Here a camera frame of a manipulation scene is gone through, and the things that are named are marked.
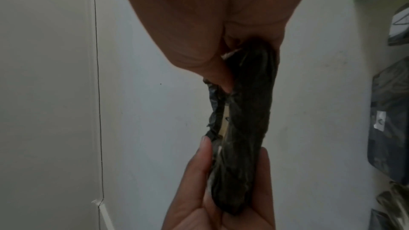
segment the hand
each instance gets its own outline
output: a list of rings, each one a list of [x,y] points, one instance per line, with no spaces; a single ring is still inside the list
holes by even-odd
[[[149,35],[177,67],[233,88],[221,55],[251,37],[279,52],[285,25],[300,0],[130,0]]]
[[[267,150],[260,150],[251,204],[238,216],[223,213],[205,191],[211,162],[211,141],[204,137],[186,167],[162,230],[275,230]]]

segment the white label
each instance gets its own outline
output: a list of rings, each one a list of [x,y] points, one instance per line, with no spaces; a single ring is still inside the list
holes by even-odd
[[[374,128],[380,131],[384,131],[385,122],[386,122],[386,112],[376,111],[376,121],[375,121]]]

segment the baseboard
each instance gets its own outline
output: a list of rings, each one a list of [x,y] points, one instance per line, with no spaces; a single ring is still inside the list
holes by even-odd
[[[99,221],[101,226],[100,230],[115,230],[104,202],[102,202],[101,205],[99,205],[99,214],[100,214]]]

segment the fingernail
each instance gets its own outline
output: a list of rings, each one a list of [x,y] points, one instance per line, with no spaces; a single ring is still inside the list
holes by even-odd
[[[202,139],[200,140],[199,150],[205,146],[205,141],[206,141],[206,136],[203,136]]]

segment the white wall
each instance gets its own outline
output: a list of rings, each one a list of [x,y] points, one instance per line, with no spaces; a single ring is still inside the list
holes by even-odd
[[[97,229],[93,0],[0,6],[0,229]]]
[[[388,179],[366,160],[371,77],[409,0],[303,0],[282,46],[271,125],[278,229],[365,229]],[[206,86],[172,67],[127,0],[96,0],[104,203],[116,230],[159,229],[206,132]]]

